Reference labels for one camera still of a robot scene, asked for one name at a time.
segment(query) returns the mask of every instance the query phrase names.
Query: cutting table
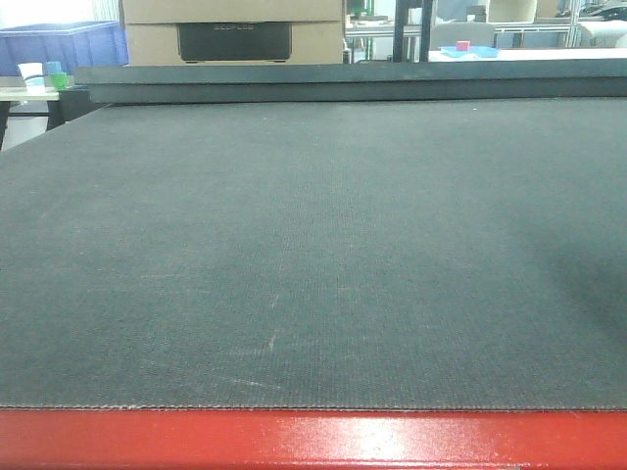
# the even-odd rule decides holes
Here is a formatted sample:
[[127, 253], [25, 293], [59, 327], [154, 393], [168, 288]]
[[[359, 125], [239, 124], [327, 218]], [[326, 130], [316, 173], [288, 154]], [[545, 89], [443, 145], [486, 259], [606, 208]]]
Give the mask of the cutting table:
[[627, 99], [242, 101], [1, 155], [0, 468], [625, 465]]

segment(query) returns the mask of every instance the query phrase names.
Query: gray felt surface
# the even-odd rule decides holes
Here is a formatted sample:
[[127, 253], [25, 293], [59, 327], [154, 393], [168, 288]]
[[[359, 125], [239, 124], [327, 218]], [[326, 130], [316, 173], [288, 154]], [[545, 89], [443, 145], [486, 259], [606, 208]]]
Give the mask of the gray felt surface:
[[0, 155], [0, 406], [627, 408], [626, 100], [113, 108]]

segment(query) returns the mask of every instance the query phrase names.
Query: white table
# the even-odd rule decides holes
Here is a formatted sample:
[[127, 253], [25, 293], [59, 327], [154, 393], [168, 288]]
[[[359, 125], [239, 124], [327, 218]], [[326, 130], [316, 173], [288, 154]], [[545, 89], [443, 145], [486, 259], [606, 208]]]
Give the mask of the white table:
[[[11, 103], [15, 101], [45, 101], [48, 103], [47, 113], [11, 113]], [[4, 140], [9, 116], [14, 117], [48, 117], [46, 130], [53, 129], [64, 120], [59, 106], [59, 92], [54, 88], [46, 88], [45, 91], [32, 91], [23, 86], [0, 87], [0, 149]]]
[[429, 53], [430, 62], [466, 61], [555, 61], [563, 59], [627, 59], [627, 48], [590, 49], [502, 49], [496, 58], [446, 56], [440, 51]]

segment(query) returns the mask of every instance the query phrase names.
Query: red table edge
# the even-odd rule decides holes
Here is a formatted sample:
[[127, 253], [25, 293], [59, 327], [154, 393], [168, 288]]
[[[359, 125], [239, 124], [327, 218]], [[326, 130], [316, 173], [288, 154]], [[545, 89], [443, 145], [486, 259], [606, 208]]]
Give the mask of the red table edge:
[[0, 469], [627, 468], [627, 411], [0, 409]]

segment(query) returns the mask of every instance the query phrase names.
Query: metal shelf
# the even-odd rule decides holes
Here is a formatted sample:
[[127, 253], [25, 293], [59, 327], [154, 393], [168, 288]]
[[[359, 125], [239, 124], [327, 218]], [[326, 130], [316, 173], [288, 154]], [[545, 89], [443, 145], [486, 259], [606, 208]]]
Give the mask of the metal shelf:
[[[583, 0], [570, 0], [569, 8], [573, 14], [570, 16], [570, 19], [562, 20], [559, 23], [494, 23], [496, 33], [561, 32], [566, 34], [566, 47], [575, 47], [579, 24], [579, 11], [581, 10], [582, 2]], [[405, 37], [418, 37], [419, 35], [419, 25], [416, 24], [405, 27]], [[354, 26], [346, 30], [346, 37], [394, 37], [394, 24]]]

